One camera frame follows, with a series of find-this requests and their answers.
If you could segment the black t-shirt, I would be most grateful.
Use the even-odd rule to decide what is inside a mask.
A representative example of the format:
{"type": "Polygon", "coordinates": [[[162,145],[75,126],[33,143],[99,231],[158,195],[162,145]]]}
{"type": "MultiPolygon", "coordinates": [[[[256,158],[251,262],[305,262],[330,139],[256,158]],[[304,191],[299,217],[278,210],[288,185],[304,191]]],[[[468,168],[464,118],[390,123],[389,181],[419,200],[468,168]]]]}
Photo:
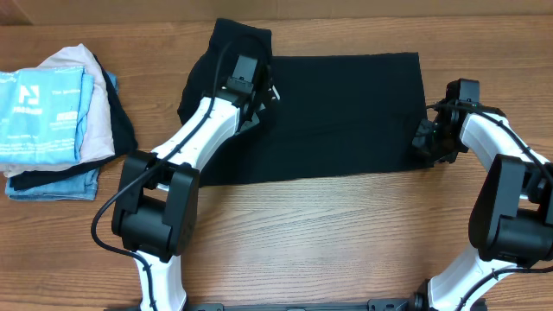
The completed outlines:
{"type": "Polygon", "coordinates": [[[219,19],[182,92],[188,121],[214,82],[245,54],[268,60],[280,102],[227,140],[201,173],[204,186],[397,172],[422,168],[411,154],[427,117],[415,53],[275,56],[272,33],[219,19]]]}

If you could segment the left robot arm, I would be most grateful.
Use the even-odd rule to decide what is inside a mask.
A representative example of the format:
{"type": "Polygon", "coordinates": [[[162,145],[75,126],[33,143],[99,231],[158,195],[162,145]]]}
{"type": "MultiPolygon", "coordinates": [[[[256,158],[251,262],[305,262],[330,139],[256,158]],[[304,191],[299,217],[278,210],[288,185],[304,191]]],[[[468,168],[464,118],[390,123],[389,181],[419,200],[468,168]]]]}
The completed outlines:
{"type": "Polygon", "coordinates": [[[111,229],[139,270],[138,309],[185,309],[180,263],[196,223],[200,172],[225,141],[257,125],[259,113],[279,99],[270,65],[240,55],[175,135],[125,160],[111,229]]]}

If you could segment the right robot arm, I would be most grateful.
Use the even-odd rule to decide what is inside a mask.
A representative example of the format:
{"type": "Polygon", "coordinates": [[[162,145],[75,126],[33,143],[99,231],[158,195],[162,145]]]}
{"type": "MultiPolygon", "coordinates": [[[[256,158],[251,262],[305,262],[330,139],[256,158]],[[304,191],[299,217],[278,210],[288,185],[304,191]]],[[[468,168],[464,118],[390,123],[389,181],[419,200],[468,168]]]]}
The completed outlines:
{"type": "Polygon", "coordinates": [[[469,244],[425,281],[404,310],[485,310],[483,295],[513,274],[547,274],[552,260],[552,163],[512,129],[499,108],[480,102],[473,79],[448,83],[418,125],[411,148],[429,165],[473,152],[487,172],[468,221],[469,244]]]}

